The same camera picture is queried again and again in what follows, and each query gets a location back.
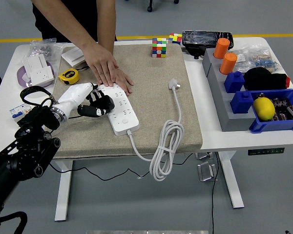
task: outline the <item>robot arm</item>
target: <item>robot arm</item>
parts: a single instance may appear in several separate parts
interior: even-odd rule
[[[42,104],[25,100],[28,94],[39,91],[49,95],[46,100],[52,102],[50,106],[43,105],[46,100]],[[99,117],[114,108],[113,100],[92,83],[70,86],[57,102],[39,86],[26,88],[21,92],[21,98],[35,107],[18,121],[20,129],[15,133],[16,140],[0,152],[0,213],[18,182],[41,177],[61,145],[60,139],[52,138],[43,126],[51,130],[58,129],[61,123],[69,119],[73,110],[78,110],[83,116]],[[82,105],[85,99],[90,101],[89,106]],[[15,148],[18,151],[9,154]],[[6,220],[6,217],[0,217],[0,223]]]

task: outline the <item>blue bin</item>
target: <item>blue bin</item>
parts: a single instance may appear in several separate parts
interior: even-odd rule
[[[290,103],[293,105],[293,89],[281,89],[281,90],[262,90],[262,91],[249,91],[253,97],[253,100],[256,99],[257,95],[263,93],[267,98],[287,98]],[[293,120],[282,120],[282,121],[260,121],[256,112],[254,110],[256,119],[253,124],[250,126],[251,133],[261,133],[267,131],[278,131],[278,130],[293,130]]]

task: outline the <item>white robotic hand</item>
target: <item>white robotic hand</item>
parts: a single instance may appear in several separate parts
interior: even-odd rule
[[[60,123],[66,122],[71,111],[77,110],[78,106],[94,89],[92,83],[75,84],[60,97],[58,104],[51,107],[51,111]]]
[[[89,106],[82,105],[85,99],[90,101]],[[104,95],[98,85],[85,83],[70,86],[50,110],[61,124],[69,119],[74,110],[78,110],[81,116],[100,117],[109,113],[114,107],[113,100],[108,95]]]

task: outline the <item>yellow tape measure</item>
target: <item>yellow tape measure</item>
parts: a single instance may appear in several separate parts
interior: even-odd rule
[[[58,77],[64,84],[68,84],[68,85],[75,84],[80,79],[80,75],[78,71],[74,68],[70,68],[66,70]]]

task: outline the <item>gray floor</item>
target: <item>gray floor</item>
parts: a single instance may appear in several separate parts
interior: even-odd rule
[[[117,0],[117,35],[167,35],[183,30],[229,31],[238,34],[293,34],[293,0]],[[38,38],[27,0],[0,1],[0,39]],[[293,37],[265,37],[293,82]],[[0,43],[0,75],[4,76],[15,48],[23,43]],[[182,162],[187,155],[179,155]],[[40,179],[19,184],[2,215],[28,214],[25,234],[84,234],[87,230],[208,230],[211,233],[212,183],[199,181],[198,161],[191,156],[174,165],[163,182],[150,175],[137,179],[126,173],[100,181],[85,170],[74,172],[66,222],[54,222],[60,175],[52,168]],[[234,210],[220,168],[214,194],[216,234],[293,234],[293,147],[283,154],[232,159],[245,208]],[[127,168],[143,175],[148,164],[136,157],[76,161],[103,178]],[[16,221],[0,234],[13,233]]]

